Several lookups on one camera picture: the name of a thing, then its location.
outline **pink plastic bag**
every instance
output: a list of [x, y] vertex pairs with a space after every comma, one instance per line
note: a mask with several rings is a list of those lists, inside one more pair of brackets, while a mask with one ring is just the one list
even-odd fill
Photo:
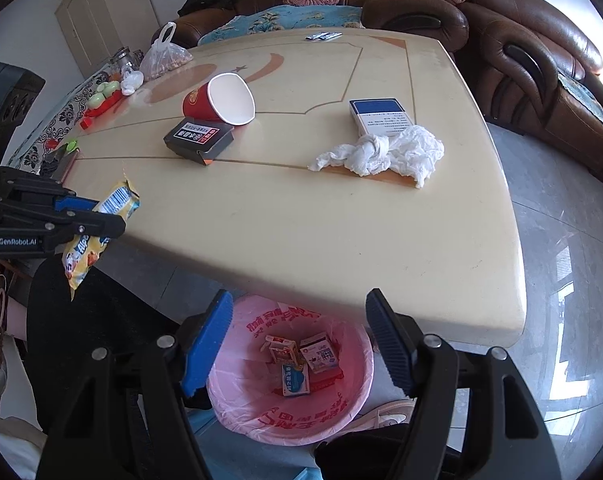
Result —
[[[339, 368], [310, 372], [311, 394], [283, 397], [281, 365], [261, 351], [266, 335], [299, 342], [326, 332]], [[342, 430], [361, 410], [373, 382], [373, 349], [362, 325], [244, 296], [208, 377], [215, 415], [231, 431], [265, 444], [304, 446]]]

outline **snack bag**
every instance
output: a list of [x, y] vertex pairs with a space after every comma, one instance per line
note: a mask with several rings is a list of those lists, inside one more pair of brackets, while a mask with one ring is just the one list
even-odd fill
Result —
[[176, 28], [177, 25], [174, 22], [166, 23], [160, 36], [150, 45], [150, 50], [144, 56], [140, 65], [140, 71], [144, 74], [144, 81], [155, 79], [163, 73], [175, 70], [193, 60], [193, 56], [185, 48], [170, 43]]
[[[95, 206], [93, 211], [116, 214], [128, 221], [139, 206], [139, 193], [125, 178], [115, 186], [105, 200]], [[88, 270], [99, 260], [109, 241], [110, 238], [77, 235], [64, 247], [62, 263], [70, 285], [71, 301], [75, 297], [75, 291], [86, 278]]]

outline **floral tablecloth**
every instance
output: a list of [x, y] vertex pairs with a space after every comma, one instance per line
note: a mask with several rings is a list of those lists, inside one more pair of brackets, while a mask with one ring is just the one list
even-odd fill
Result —
[[82, 119], [86, 102], [100, 83], [108, 80], [110, 65], [105, 65], [81, 85], [73, 88], [39, 123], [8, 160], [8, 165], [38, 173], [44, 156], [52, 152]]

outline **cream table top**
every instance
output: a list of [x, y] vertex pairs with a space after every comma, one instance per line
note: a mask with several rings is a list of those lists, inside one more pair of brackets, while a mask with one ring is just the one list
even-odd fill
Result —
[[[97, 118], [65, 185], [103, 198], [126, 172], [142, 206], [129, 242], [262, 296], [365, 321], [379, 287], [395, 311], [450, 340], [509, 346], [526, 313], [520, 241], [488, 128], [441, 44], [379, 30], [257, 34], [194, 61]], [[238, 72], [257, 117], [210, 167], [163, 143], [184, 96]], [[445, 146], [424, 189], [386, 171], [306, 169], [357, 129], [348, 100], [395, 97]]]

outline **red toy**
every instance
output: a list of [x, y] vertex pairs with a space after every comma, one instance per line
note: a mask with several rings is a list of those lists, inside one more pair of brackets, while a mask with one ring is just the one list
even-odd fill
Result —
[[44, 143], [44, 148], [49, 152], [52, 152], [57, 146], [59, 146], [60, 141], [56, 139], [46, 139]]
[[107, 97], [106, 100], [99, 105], [99, 108], [95, 108], [94, 110], [88, 109], [84, 112], [84, 116], [80, 121], [80, 126], [82, 129], [88, 128], [93, 123], [94, 117], [99, 117], [106, 110], [108, 110], [111, 106], [117, 103], [124, 95], [121, 90], [115, 90], [111, 97]]

